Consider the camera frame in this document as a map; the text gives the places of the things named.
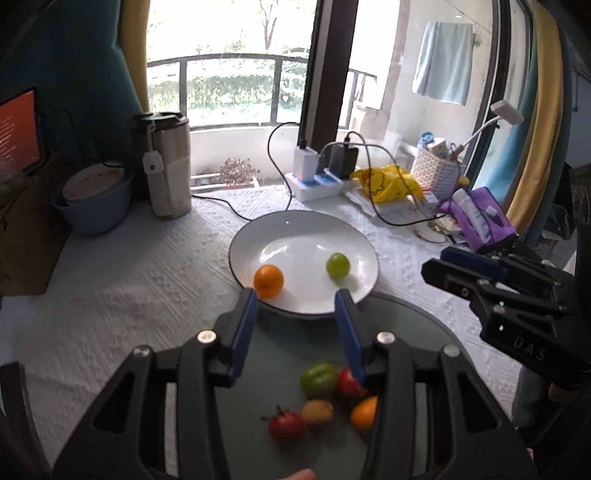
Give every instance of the black charger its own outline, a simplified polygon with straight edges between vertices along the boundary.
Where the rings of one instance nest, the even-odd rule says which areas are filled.
[[[333,145],[330,149],[329,172],[341,180],[348,180],[355,171],[359,149],[348,145],[349,137],[343,145]]]

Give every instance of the towel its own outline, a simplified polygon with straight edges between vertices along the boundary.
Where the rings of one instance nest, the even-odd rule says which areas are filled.
[[[429,22],[418,54],[413,93],[465,105],[473,48],[472,24]]]

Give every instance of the screw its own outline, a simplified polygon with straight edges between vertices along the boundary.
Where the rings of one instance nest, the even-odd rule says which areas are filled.
[[[213,330],[203,330],[197,334],[197,340],[201,343],[212,343],[216,338],[216,332]]]
[[[375,339],[383,345],[389,345],[396,341],[396,336],[392,332],[379,332]]]
[[[140,345],[134,348],[134,355],[140,358],[145,358],[150,354],[151,351],[152,349],[149,346]]]
[[[455,358],[460,355],[460,349],[456,345],[454,345],[453,343],[450,343],[450,344],[446,345],[445,347],[443,347],[443,354],[445,356]]]

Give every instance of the blue gripper pad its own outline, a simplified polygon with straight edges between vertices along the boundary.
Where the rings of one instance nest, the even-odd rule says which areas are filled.
[[[230,385],[233,385],[238,377],[242,375],[248,345],[251,341],[252,331],[255,328],[258,315],[258,298],[252,289],[242,292],[233,314],[238,315],[234,337],[230,343],[230,368],[228,376]]]
[[[471,270],[493,282],[506,282],[507,273],[501,263],[483,255],[473,254],[455,247],[441,251],[440,260]]]
[[[356,323],[358,324],[361,320],[361,313],[353,302],[349,290],[345,288],[335,293],[335,320],[351,373],[363,385],[365,382],[363,346],[355,328]]]

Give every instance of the yellow plastic bag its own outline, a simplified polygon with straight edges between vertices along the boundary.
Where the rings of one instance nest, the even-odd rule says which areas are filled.
[[[416,198],[424,199],[423,191],[411,173],[396,165],[372,167],[371,181],[369,181],[368,168],[354,171],[351,178],[359,179],[367,195],[370,195],[371,190],[371,196],[375,203],[393,202],[405,198],[410,195],[408,189]]]

